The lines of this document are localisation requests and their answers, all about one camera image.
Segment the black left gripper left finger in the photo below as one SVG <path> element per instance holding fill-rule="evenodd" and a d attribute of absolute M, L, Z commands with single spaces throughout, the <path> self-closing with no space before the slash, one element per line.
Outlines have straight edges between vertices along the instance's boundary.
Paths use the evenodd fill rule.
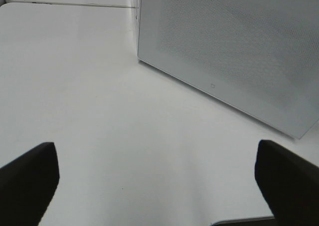
<path fill-rule="evenodd" d="M 59 184 L 53 142 L 41 143 L 0 169 L 0 224 L 37 226 Z"/>

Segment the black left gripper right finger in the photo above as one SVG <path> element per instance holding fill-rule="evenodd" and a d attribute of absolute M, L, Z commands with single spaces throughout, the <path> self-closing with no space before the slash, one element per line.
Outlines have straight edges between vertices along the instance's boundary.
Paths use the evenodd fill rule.
<path fill-rule="evenodd" d="M 280 226 L 319 224 L 319 168 L 280 144 L 258 144 L 255 180 Z"/>

